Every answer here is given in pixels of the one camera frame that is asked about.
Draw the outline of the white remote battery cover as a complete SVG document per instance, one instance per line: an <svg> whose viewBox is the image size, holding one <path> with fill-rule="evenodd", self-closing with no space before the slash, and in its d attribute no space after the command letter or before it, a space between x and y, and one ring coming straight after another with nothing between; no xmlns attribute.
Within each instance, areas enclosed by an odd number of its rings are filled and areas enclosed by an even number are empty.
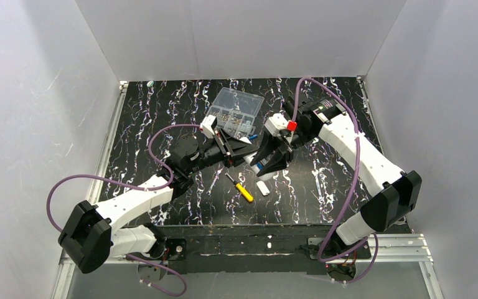
<svg viewBox="0 0 478 299"><path fill-rule="evenodd" d="M270 190L268 189L267 185L265 184L264 181L258 181L256 183L256 186L259 190L259 192L262 194L262 196L267 196L270 194Z"/></svg>

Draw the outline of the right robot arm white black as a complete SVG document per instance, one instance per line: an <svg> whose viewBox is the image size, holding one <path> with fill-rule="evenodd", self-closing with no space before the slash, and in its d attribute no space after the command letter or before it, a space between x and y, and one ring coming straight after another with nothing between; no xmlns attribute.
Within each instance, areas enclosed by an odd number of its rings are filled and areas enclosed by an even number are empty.
<svg viewBox="0 0 478 299"><path fill-rule="evenodd" d="M314 138L333 147L351 167L355 167L356 160L360 161L358 178L371 198L336 228L324 246L328 255L341 254L371 233L387 230L415 208L421 176L416 171L403 171L363 134L357 135L353 121L341 104L329 99L303 99L296 105L289 97L283 108L288 115L296 113L296 121L286 119L281 113L269 117L259 150L246 158L259 178L286 169L294 151Z"/></svg>

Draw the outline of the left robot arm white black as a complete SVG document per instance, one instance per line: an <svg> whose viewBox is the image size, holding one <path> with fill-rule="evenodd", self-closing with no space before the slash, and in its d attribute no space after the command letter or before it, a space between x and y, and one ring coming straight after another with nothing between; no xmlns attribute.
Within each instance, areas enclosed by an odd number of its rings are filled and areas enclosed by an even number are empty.
<svg viewBox="0 0 478 299"><path fill-rule="evenodd" d="M81 273L91 273L110 257L131 253L158 254L167 237L154 225L127 228L133 219L183 195L193 185L192 173L222 163L231 168L257 151L247 138L237 139L222 129L204 144L193 136L179 138L165 166L137 189L91 204L79 202L58 238L59 245Z"/></svg>

